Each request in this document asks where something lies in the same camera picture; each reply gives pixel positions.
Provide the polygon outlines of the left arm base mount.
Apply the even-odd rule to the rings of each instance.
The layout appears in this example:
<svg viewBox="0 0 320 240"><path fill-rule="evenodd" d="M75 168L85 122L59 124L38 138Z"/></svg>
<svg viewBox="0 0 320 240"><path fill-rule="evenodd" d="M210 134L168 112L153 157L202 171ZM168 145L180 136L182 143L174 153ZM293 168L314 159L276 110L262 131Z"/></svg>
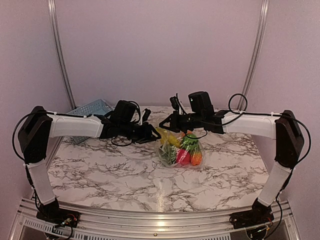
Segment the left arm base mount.
<svg viewBox="0 0 320 240"><path fill-rule="evenodd" d="M78 211L60 208L56 216L48 217L44 213L38 211L36 218L53 223L57 226L57 228L64 226L63 223L66 223L67 219L70 219L70 222L68 222L66 225L76 228L79 222L80 213Z"/></svg>

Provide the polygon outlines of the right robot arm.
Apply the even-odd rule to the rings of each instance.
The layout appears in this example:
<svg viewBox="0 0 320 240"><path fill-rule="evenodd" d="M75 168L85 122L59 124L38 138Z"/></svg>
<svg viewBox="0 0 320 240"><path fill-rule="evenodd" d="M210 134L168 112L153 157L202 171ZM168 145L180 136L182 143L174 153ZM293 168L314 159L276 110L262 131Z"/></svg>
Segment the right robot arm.
<svg viewBox="0 0 320 240"><path fill-rule="evenodd" d="M203 129L214 134L245 134L275 141L275 158L269 177L248 212L247 219L258 224L267 216L267 208L289 183L295 167L305 159L301 152L305 139L301 131L306 125L291 110L281 113L254 113L231 108L215 111L206 91L188 95L191 112L187 113L178 96L170 98L174 108L159 127L179 133Z"/></svg>

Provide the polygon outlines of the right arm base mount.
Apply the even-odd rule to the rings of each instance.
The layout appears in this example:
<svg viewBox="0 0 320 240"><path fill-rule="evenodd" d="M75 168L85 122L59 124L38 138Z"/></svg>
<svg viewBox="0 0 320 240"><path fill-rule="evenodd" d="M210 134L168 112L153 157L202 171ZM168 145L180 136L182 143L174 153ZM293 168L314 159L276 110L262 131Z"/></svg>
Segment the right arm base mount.
<svg viewBox="0 0 320 240"><path fill-rule="evenodd" d="M233 225L234 229L241 229L272 222L274 219L271 210L268 210L266 213L258 210L246 210L232 213L229 222Z"/></svg>

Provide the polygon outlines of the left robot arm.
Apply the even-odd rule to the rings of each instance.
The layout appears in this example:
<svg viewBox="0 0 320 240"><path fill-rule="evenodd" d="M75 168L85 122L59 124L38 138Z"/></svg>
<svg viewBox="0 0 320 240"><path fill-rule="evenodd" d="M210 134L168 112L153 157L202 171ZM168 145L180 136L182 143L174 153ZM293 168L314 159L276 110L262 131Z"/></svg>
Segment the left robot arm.
<svg viewBox="0 0 320 240"><path fill-rule="evenodd" d="M19 120L12 133L12 141L18 141L21 150L17 157L23 161L29 184L51 222L60 222L64 215L58 208L46 167L49 140L58 137L113 140L122 137L130 145L155 142L161 135L148 123L150 114L149 109L141 113L133 101L120 100L105 114L72 115L36 106Z"/></svg>

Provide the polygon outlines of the clear zip top bag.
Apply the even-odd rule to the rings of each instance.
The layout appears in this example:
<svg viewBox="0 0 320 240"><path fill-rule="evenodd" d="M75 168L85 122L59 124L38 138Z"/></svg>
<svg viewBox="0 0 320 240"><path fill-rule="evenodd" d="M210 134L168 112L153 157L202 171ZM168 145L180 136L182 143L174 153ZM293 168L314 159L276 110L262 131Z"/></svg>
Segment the clear zip top bag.
<svg viewBox="0 0 320 240"><path fill-rule="evenodd" d="M184 133L184 132L180 132L180 133L175 133L175 132L171 132L173 135L175 135L176 137L178 137L179 139L180 139L180 142L182 142L182 137L184 136L184 135L186 135L186 134L190 134L190 133L192 133L192 134L194 134L192 131L190 131L190 130L188 130L187 131L187 133ZM178 164L178 163L174 163L172 166L166 166L166 165L164 165L162 162L162 164L164 165L164 166L166 166L166 167L168 167L168 168L199 168L203 163L204 163L204 161L205 161L205 153L204 153L204 150L203 150L203 146L202 146L202 144L201 144L201 142L200 142L200 137L198 137L198 136L196 136L197 137L197 139L198 139L198 144L199 144L199 149L201 150L201 153L202 153L202 162L201 162L201 164L200 165L197 165L197 166L193 166L192 164L191 164L191 161L190 161L190 163L189 164L187 164L187 165L180 165L180 164ZM158 148L160 148L162 145L168 145L169 143L165 143L165 144L161 144L161 141L159 140L159 143L157 144L157 147L156 147L156 149L155 149L155 151L156 151L156 153L157 153L157 149Z"/></svg>

